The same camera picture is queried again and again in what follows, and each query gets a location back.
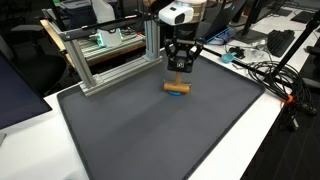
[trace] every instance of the electronic device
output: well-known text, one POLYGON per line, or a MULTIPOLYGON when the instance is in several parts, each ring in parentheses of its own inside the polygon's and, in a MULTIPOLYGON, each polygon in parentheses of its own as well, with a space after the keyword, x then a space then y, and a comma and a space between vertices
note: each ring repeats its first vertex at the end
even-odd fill
POLYGON ((294 38, 294 31, 292 30, 273 30, 268 34, 268 50, 272 55, 281 57, 289 48, 294 38))
POLYGON ((279 16, 289 16, 292 11, 281 8, 286 3, 286 0, 275 0, 275 2, 269 7, 272 10, 272 14, 279 16))
POLYGON ((0 81, 0 130, 52 110, 1 52, 0 81))
POLYGON ((244 55, 244 49, 241 49, 240 47, 236 46, 236 47, 231 47, 229 49, 229 52, 228 53, 235 53, 235 57, 238 58, 238 59, 243 59, 245 58, 246 56, 244 55))
POLYGON ((211 45, 223 45, 231 39, 233 34, 235 34, 235 31, 233 29, 226 28, 225 30, 207 40, 206 43, 211 45))
POLYGON ((314 16, 314 13, 308 11, 301 11, 295 17, 291 19, 291 21, 300 22, 303 24, 307 24, 314 16))
POLYGON ((246 0, 235 0, 232 3, 225 4, 212 23, 200 22, 197 37, 201 37, 209 43, 218 33, 226 31, 227 25, 240 11, 245 2, 246 0))
POLYGON ((238 31, 234 38, 238 41, 250 44, 259 39, 267 37, 267 34, 254 31, 250 29, 250 27, 252 24, 259 22, 261 19, 273 13, 277 6, 281 7, 282 5, 283 4, 274 0, 254 0, 244 28, 238 31))

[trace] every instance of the cable bundle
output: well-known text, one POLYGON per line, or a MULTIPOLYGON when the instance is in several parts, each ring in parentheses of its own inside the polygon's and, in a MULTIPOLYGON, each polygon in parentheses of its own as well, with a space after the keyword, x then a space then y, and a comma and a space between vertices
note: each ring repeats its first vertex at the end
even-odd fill
POLYGON ((276 69, 279 62, 263 61, 247 64, 254 70, 248 74, 258 83, 263 84, 270 92, 281 99, 281 104, 286 108, 286 118, 281 123, 288 127, 289 123, 295 121, 297 111, 307 115, 316 115, 311 93, 299 72, 290 65, 285 65, 280 71, 276 69))

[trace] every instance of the white table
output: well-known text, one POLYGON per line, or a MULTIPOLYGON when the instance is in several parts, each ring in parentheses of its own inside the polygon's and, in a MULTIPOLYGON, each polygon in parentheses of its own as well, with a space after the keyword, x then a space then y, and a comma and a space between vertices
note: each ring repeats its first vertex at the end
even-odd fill
MULTIPOLYGON (((273 29, 292 29, 298 37, 305 25, 289 21, 293 16, 291 13, 289 17, 268 17, 252 28, 265 33, 273 29)), ((308 57, 303 48, 314 45, 316 41, 316 36, 310 35, 289 64, 300 70, 308 57)), ((230 44, 241 45, 236 41, 230 44)), ((225 51, 222 46, 207 48, 219 53, 225 51)), ((246 75, 244 70, 223 64, 218 57, 206 51, 201 55, 246 75)), ((7 133, 7 137, 0 147, 0 180, 88 179, 56 95, 45 98, 53 111, 1 131, 7 133)), ((240 179, 280 110, 279 99, 266 91, 225 135, 190 179, 240 179)))

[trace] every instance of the wooden stick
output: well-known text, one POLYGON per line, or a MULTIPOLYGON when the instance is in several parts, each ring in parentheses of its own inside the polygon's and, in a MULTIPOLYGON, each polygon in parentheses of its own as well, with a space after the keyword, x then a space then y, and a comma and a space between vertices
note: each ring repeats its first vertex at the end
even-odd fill
POLYGON ((175 83, 176 84, 180 84, 182 81, 182 72, 176 72, 176 80, 175 83))

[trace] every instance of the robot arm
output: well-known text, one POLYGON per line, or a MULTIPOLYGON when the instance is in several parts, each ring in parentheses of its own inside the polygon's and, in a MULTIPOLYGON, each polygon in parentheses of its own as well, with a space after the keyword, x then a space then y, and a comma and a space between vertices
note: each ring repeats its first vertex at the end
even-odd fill
POLYGON ((159 18, 174 26, 173 39, 164 43, 168 56, 168 70, 190 73, 193 61, 199 56, 203 42, 196 39, 199 22, 203 18, 206 0, 175 0, 159 12, 159 18))

